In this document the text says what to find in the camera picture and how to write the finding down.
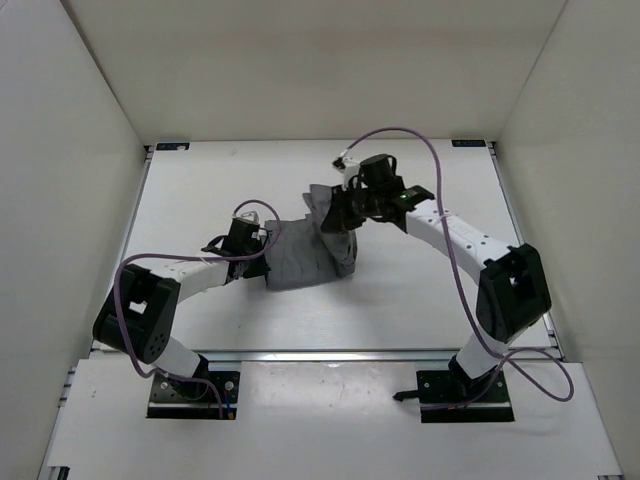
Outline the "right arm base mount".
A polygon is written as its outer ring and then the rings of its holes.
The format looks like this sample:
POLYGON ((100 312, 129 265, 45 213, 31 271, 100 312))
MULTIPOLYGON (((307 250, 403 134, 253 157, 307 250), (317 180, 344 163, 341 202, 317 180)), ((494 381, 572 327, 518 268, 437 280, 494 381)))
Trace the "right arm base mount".
POLYGON ((500 372, 465 386, 443 362, 415 364, 415 386, 393 400, 417 400, 423 424, 511 423, 515 414, 505 375, 500 372))

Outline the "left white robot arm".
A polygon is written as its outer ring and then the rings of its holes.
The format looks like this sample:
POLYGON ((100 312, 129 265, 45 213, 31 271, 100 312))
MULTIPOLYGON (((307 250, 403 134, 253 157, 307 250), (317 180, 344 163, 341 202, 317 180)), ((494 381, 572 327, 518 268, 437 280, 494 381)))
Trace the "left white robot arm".
POLYGON ((127 354, 135 368, 149 365, 188 398, 208 389, 207 361, 172 337, 178 305, 210 289, 266 272, 265 235, 253 216, 232 219, 227 234, 210 241, 195 257, 149 254, 167 260, 161 268, 120 265, 94 322, 93 338, 127 354))

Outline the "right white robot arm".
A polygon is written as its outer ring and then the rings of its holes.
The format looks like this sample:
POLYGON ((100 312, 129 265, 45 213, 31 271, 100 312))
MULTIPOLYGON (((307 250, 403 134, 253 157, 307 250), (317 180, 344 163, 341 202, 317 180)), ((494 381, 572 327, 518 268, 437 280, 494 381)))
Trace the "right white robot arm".
POLYGON ((391 223, 455 260, 476 284, 474 334, 453 357, 448 376, 453 396, 473 399, 514 340, 551 308, 539 252, 496 240, 440 208, 429 190, 406 186, 391 155, 360 163, 339 157, 332 165, 343 180, 331 189, 322 232, 346 233, 366 220, 391 223))

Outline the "grey pleated skirt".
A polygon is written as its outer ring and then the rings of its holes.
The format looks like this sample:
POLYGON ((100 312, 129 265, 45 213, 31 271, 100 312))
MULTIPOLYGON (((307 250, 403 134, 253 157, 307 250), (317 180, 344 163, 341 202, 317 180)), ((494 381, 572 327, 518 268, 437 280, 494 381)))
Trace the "grey pleated skirt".
POLYGON ((312 184, 302 197, 309 208, 304 218, 269 220, 264 225, 267 237, 275 242, 265 254, 266 288, 270 291, 322 285, 356 271, 356 233, 326 234, 320 229, 329 212, 331 188, 312 184))

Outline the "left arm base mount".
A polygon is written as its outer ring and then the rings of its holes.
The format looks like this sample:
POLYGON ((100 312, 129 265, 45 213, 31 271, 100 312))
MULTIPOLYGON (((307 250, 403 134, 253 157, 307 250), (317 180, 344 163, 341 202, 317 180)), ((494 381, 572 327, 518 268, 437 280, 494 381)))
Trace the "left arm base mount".
POLYGON ((222 420, 238 416, 241 369, 239 363, 208 365, 210 386, 155 375, 151 384, 146 416, 150 419, 222 420))

